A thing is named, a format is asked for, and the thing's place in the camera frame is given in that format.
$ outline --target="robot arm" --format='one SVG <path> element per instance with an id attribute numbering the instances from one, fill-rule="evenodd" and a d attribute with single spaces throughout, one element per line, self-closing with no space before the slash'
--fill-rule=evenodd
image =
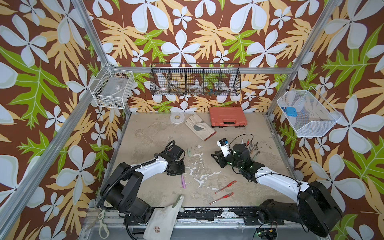
<path id="1" fill-rule="evenodd" d="M 154 159 L 141 164 L 128 165 L 120 163 L 109 177 L 106 185 L 101 189 L 99 206 L 103 210 L 116 209 L 121 213 L 131 213 L 139 223 L 146 223 L 151 215 L 151 207 L 136 197 L 140 185 L 146 179 L 162 172 L 167 175 L 181 175 L 184 173 L 185 151 L 171 141 Z M 128 181 L 124 186 L 120 181 Z M 113 207 L 104 206 L 104 201 Z"/>
<path id="2" fill-rule="evenodd" d="M 211 154 L 221 168 L 226 165 L 238 168 L 239 173 L 248 181 L 269 186 L 296 202 L 290 204 L 266 200 L 257 213 L 260 223 L 270 223 L 276 219 L 298 222 L 318 236 L 326 237 L 341 219 L 341 209 L 323 184 L 297 181 L 279 174 L 253 161 L 245 143 L 235 144 L 233 149 L 227 143 L 225 138 L 217 141 L 217 145 L 224 151 Z"/>

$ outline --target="wire basket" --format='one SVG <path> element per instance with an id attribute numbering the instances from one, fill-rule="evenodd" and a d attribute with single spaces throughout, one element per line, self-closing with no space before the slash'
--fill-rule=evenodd
<path id="1" fill-rule="evenodd" d="M 97 106 L 124 109 L 134 84 L 133 72 L 103 68 L 95 80 L 99 83 L 92 92 Z"/>
<path id="2" fill-rule="evenodd" d="M 323 96 L 314 90 L 334 112 L 330 113 L 310 90 L 287 91 L 277 100 L 297 137 L 323 137 L 341 118 L 341 114 Z M 297 116 L 287 115 L 286 107 L 295 108 Z"/>
<path id="3" fill-rule="evenodd" d="M 241 75 L 238 67 L 224 68 L 219 64 L 214 67 L 209 63 L 207 65 L 209 67 L 158 67 L 151 63 L 149 80 L 152 95 L 237 96 L 240 94 Z"/>

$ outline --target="red pen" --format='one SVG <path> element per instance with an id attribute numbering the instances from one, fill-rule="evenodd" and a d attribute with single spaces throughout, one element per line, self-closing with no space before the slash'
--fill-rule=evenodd
<path id="1" fill-rule="evenodd" d="M 209 205 L 212 205 L 212 204 L 214 204 L 215 202 L 219 201 L 220 199 L 228 198 L 228 197 L 230 197 L 230 196 L 232 196 L 232 195 L 233 195 L 233 192 L 231 192 L 230 194 L 224 195 L 224 196 L 222 196 L 221 198 L 216 199 L 216 200 L 214 200 L 213 202 L 210 202 Z"/>
<path id="2" fill-rule="evenodd" d="M 227 187 L 232 186 L 232 185 L 233 185 L 234 183 L 236 183 L 236 182 L 237 182 L 236 180 L 230 182 L 227 186 L 223 187 L 222 189 L 217 190 L 217 191 L 215 192 L 215 194 L 218 193 L 218 192 L 221 192 L 222 190 L 224 190 L 224 189 L 227 188 Z"/>

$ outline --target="purple marker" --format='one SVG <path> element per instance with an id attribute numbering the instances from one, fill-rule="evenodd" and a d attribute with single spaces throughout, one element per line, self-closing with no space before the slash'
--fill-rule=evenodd
<path id="1" fill-rule="evenodd" d="M 181 175 L 181 185 L 183 185 L 183 188 L 186 189 L 185 180 L 184 180 L 184 174 Z"/>

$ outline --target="floral wallpaper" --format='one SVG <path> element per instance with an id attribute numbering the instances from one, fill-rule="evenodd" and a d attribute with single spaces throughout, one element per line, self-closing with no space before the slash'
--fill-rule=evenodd
<path id="1" fill-rule="evenodd" d="M 384 239 L 383 14 L 382 0 L 343 1 L 290 83 L 342 114 L 324 137 L 298 138 L 278 107 L 270 115 L 297 175 L 323 183 L 344 212 L 335 240 Z"/>
<path id="2" fill-rule="evenodd" d="M 0 0 L 0 211 L 100 69 L 69 0 Z M 13 240 L 77 239 L 124 115 L 92 103 L 21 216 Z"/>
<path id="3" fill-rule="evenodd" d="M 324 2 L 318 0 L 84 3 L 112 65 L 167 62 L 174 67 L 180 62 L 189 63 L 185 66 L 292 66 L 324 7 Z M 129 105 L 132 112 L 207 112 L 212 106 L 241 106 L 245 111 L 265 112 L 284 77 L 242 74 L 242 91 L 237 97 L 163 97 L 149 92 L 148 74 L 135 74 Z"/>

